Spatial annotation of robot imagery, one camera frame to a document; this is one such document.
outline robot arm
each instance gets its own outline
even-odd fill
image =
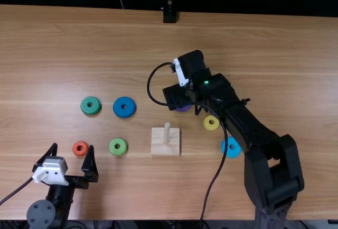
[[[283,229],[288,209],[304,189],[294,139],[278,136],[261,124],[245,107],[250,99],[240,100],[222,74],[211,75],[201,51],[178,57],[174,66],[179,83],[163,89],[169,109],[200,102],[217,113],[245,154],[244,184],[256,207],[255,229]],[[195,106],[196,115],[200,110]],[[271,158],[279,164],[270,168]]]
[[[63,157],[57,157],[58,145],[54,143],[33,167],[35,182],[49,186],[46,200],[34,202],[27,211],[31,229],[62,229],[69,215],[76,188],[88,189],[90,182],[98,182],[94,147],[89,147],[81,170],[84,176],[65,175],[68,167]]]

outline wood grain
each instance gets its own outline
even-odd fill
[[[170,112],[154,104],[146,81],[160,63],[200,49],[212,73],[224,74],[248,108],[279,135],[297,142],[305,189],[289,219],[338,217],[338,19],[180,13],[43,6],[0,6],[0,195],[28,179],[34,162],[56,142],[69,174],[79,140],[95,146],[99,182],[76,190],[70,219],[198,219],[221,160],[221,128],[204,129],[205,114]],[[151,90],[177,83],[161,69]],[[96,96],[102,110],[85,116],[80,103]],[[129,96],[132,118],[112,104]],[[151,129],[181,129],[180,157],[152,158]],[[108,152],[121,137],[123,158]],[[29,184],[0,207],[0,219],[25,219],[45,185]],[[227,159],[209,196],[206,219],[253,219],[243,185],[243,155]]]

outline black mount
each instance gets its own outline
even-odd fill
[[[245,154],[244,185],[256,207],[255,229],[282,229],[286,213],[304,179],[297,145],[290,135],[278,136],[261,124],[245,107],[250,99],[240,100],[222,75],[211,75],[196,50],[178,58],[189,82],[163,89],[170,110],[191,102],[208,105],[236,139]],[[202,108],[195,107],[198,115]],[[279,160],[269,167],[268,160]]]
[[[163,23],[177,23],[179,13],[174,0],[168,0],[163,8]]]
[[[46,158],[56,157],[58,145],[54,143],[44,156],[34,165],[33,172]],[[65,180],[69,183],[64,185],[48,185],[49,191],[46,200],[39,200],[33,203],[27,211],[27,221],[31,229],[62,229],[64,228],[69,215],[73,195],[76,188],[88,189],[90,182],[98,182],[99,173],[97,171],[94,147],[91,145],[82,164],[81,170],[84,176],[65,175]]]

